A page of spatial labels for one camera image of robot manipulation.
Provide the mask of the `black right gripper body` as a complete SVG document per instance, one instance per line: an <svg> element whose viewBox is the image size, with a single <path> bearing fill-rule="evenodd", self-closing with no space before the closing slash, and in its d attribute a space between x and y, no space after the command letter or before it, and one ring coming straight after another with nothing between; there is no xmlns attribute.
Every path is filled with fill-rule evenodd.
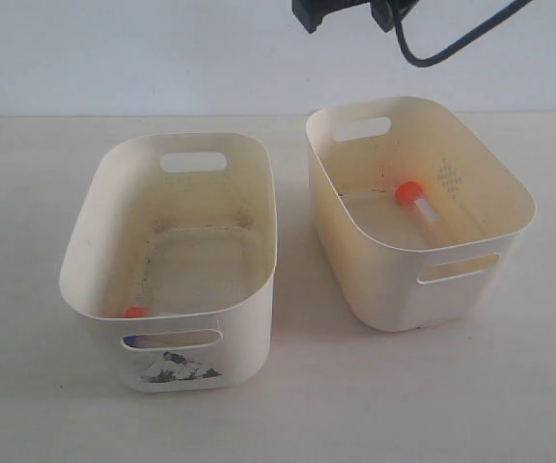
<svg viewBox="0 0 556 463"><path fill-rule="evenodd" d="M417 4L418 0L371 0L372 18L383 32L389 33Z"/></svg>

